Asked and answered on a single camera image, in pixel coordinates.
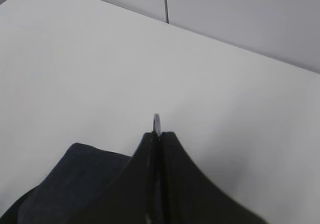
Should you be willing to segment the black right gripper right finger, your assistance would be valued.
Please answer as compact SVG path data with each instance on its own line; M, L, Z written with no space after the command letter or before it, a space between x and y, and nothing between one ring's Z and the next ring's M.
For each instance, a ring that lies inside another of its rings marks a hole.
M265 220L212 183L174 132L160 137L162 206L166 224L264 224Z

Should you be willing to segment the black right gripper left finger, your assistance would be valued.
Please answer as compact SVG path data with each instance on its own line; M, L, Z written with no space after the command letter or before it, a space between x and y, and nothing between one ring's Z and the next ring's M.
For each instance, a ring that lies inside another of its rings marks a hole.
M71 224L157 224L155 132L147 132L127 165L101 195L69 221Z

